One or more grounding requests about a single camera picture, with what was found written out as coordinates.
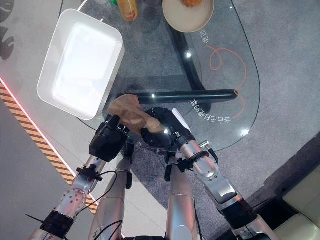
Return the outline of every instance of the tan rag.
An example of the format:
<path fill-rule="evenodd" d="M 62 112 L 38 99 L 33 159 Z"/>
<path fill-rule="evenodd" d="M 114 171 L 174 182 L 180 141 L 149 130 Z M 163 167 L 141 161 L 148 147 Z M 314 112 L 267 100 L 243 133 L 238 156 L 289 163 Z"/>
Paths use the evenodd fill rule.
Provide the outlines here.
<path fill-rule="evenodd" d="M 136 95 L 125 94 L 113 101 L 108 109 L 110 115 L 118 115 L 120 123 L 141 136 L 141 129 L 147 128 L 150 133 L 159 133 L 165 127 L 154 117 L 145 113 Z"/>

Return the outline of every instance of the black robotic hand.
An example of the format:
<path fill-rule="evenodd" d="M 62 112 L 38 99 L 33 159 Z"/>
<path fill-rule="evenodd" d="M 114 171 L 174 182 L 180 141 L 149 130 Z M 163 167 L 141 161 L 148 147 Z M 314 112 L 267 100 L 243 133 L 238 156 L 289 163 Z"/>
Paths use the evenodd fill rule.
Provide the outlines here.
<path fill-rule="evenodd" d="M 108 115 L 100 124 L 89 146 L 90 155 L 109 163 L 119 154 L 130 131 L 119 120 L 118 115 Z"/>
<path fill-rule="evenodd" d="M 143 128 L 141 136 L 149 146 L 174 151 L 179 150 L 183 144 L 195 140 L 191 132 L 167 108 L 155 107 L 149 109 L 146 113 L 158 119 L 167 128 L 164 133 L 151 133 L 147 128 Z"/>

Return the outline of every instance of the bottle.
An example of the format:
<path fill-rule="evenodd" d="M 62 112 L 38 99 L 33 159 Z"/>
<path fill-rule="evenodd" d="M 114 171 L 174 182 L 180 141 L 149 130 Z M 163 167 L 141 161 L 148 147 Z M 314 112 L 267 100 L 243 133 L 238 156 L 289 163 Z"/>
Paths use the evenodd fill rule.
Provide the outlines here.
<path fill-rule="evenodd" d="M 132 22 L 137 18 L 138 8 L 136 0 L 116 0 L 116 2 L 124 20 Z"/>

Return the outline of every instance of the glass table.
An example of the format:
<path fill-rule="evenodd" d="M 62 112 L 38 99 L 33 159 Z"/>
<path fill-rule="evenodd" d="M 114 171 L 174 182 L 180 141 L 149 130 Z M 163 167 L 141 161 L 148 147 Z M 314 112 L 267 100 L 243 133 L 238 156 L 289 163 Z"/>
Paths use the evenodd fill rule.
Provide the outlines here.
<path fill-rule="evenodd" d="M 200 142 L 215 151 L 248 134 L 260 101 L 260 81 L 246 34 L 231 0 L 216 1 L 209 23 L 181 33 L 167 23 L 161 0 L 137 0 L 138 17 L 124 21 L 109 0 L 88 0 L 81 12 L 118 29 L 125 54 L 102 115 L 86 125 L 97 129 L 119 95 L 138 94 L 144 110 L 178 109 Z M 199 90 L 205 94 L 192 95 Z M 224 101 L 206 99 L 219 91 Z M 159 96 L 172 95 L 166 102 Z M 135 137 L 138 144 L 143 140 Z"/>

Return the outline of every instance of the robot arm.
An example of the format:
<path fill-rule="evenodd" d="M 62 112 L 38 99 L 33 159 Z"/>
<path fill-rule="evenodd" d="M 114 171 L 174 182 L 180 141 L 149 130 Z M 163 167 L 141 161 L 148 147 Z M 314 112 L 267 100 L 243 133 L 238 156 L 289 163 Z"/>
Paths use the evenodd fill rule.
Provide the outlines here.
<path fill-rule="evenodd" d="M 124 146 L 129 129 L 119 124 L 119 116 L 108 116 L 93 137 L 90 157 L 83 168 L 77 169 L 77 176 L 72 185 L 63 194 L 60 204 L 45 219 L 42 226 L 36 229 L 29 240 L 61 240 L 75 222 L 77 215 L 85 208 L 89 193 L 93 191 L 100 173 L 106 163 L 113 160 Z"/>
<path fill-rule="evenodd" d="M 218 211 L 229 222 L 238 240 L 259 238 L 279 240 L 266 222 L 254 212 L 237 189 L 221 174 L 217 161 L 209 158 L 206 149 L 203 150 L 196 143 L 195 137 L 171 111 L 166 108 L 152 108 L 147 113 L 168 128 L 171 136 L 169 145 L 175 145 L 185 157 L 176 164 L 177 167 L 181 172 L 193 168 L 195 176 L 204 184 L 206 192 Z M 145 132 L 142 133 L 142 137 L 148 144 L 155 144 L 159 135 Z"/>

